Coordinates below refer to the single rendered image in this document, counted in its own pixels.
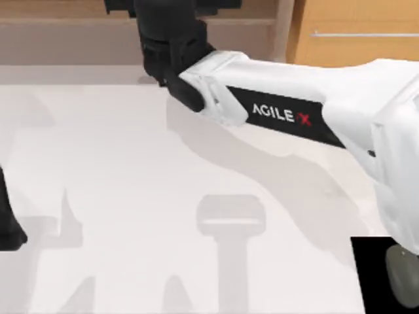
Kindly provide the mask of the pulled-out wooden drawer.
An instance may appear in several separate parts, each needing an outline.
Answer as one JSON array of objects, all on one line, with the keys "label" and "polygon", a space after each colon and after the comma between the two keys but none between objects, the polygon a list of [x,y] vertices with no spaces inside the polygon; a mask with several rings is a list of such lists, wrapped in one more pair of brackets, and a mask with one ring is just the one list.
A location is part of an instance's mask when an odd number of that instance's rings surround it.
[{"label": "pulled-out wooden drawer", "polygon": [[[270,55],[262,60],[285,60],[285,47],[294,0],[243,0],[240,9],[220,10],[206,18],[208,25],[263,25],[270,36]],[[107,14],[103,0],[0,0],[0,23],[131,22],[121,11]]]}]

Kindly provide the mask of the pale wooden drawer front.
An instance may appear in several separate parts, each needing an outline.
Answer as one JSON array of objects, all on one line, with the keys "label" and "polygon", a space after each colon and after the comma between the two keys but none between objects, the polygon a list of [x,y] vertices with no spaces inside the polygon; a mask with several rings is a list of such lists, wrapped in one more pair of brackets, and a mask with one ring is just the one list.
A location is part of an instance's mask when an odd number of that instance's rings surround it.
[{"label": "pale wooden drawer front", "polygon": [[[271,45],[263,25],[208,26],[209,42],[267,59]],[[131,22],[0,23],[1,65],[134,65],[143,56]]]}]

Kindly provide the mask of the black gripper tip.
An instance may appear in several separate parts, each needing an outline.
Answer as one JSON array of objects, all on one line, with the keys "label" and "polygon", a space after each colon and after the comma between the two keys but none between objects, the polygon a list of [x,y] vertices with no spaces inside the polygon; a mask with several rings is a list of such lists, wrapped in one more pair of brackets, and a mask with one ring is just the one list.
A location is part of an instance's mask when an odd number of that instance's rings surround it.
[{"label": "black gripper tip", "polygon": [[27,240],[27,234],[10,205],[3,168],[0,166],[0,252],[17,251]]}]

